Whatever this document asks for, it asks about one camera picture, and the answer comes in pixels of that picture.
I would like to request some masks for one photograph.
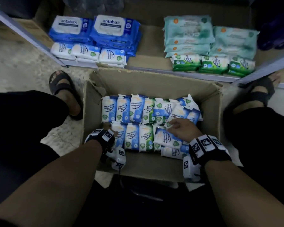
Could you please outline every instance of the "white plastic lid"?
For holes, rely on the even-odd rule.
[[[106,15],[98,15],[94,24],[95,30],[100,34],[122,36],[125,19]]]
[[[79,17],[56,16],[52,28],[57,33],[79,34],[82,28],[82,19]]]

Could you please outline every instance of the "person's left foot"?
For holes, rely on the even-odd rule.
[[[51,79],[51,82],[60,74],[62,71],[58,70],[54,73],[53,78]],[[65,84],[70,84],[67,79],[62,79],[60,80],[58,84],[65,83]],[[73,96],[71,92],[68,90],[60,90],[57,95],[55,95],[59,99],[63,100],[68,108],[69,108],[69,114],[72,116],[76,116],[80,113],[81,107],[79,103],[77,102],[76,98]]]

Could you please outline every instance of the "person's right arm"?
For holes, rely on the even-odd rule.
[[[168,131],[187,142],[202,135],[188,119],[170,124]],[[231,161],[210,160],[205,172],[228,226],[284,226],[284,205]]]

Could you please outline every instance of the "person's right hand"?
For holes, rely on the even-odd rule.
[[[189,119],[175,118],[169,123],[173,126],[167,131],[186,142],[190,143],[193,139],[202,135],[201,131]]]

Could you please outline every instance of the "foot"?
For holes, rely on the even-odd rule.
[[[271,81],[273,82],[273,86],[274,88],[276,88],[279,83],[281,82],[281,75],[279,72],[275,72],[271,75],[268,76],[269,79],[271,79]],[[265,92],[265,93],[268,93],[267,89],[263,86],[255,86],[251,92]],[[249,102],[246,102],[246,103],[243,103],[241,105],[239,105],[238,107],[236,107],[234,110],[233,110],[233,114],[238,114],[244,110],[247,110],[249,108],[254,108],[254,107],[264,107],[264,104],[261,102],[261,101],[257,101],[257,100],[254,100],[254,101],[249,101]]]
[[[62,71],[56,71],[51,81],[53,81],[60,73],[62,73]],[[58,82],[58,84],[61,83],[70,84],[67,79],[62,79]],[[81,107],[71,92],[69,92],[68,90],[60,90],[55,96],[63,100],[67,104],[70,115],[76,116],[80,113]]]

